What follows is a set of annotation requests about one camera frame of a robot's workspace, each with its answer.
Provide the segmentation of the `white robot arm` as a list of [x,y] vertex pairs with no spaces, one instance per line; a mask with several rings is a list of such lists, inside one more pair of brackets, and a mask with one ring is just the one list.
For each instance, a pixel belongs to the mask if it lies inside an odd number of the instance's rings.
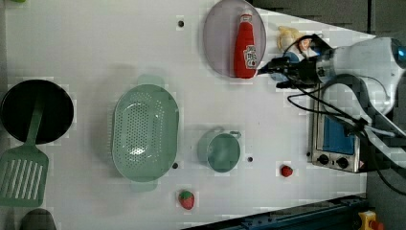
[[318,112],[336,120],[380,151],[394,166],[405,167],[405,130],[387,117],[405,77],[405,47],[391,37],[375,37],[350,46],[330,47],[319,36],[304,36],[315,55],[293,62],[275,57],[258,70],[280,74],[280,88],[304,95],[314,87]]

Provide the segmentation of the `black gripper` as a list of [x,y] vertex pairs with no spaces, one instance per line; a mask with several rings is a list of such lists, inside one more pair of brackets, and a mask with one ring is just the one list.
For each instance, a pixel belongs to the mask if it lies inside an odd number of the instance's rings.
[[312,88],[321,81],[316,73],[315,58],[304,59],[296,64],[276,64],[272,60],[258,70],[258,74],[284,73],[288,81],[278,82],[277,88]]

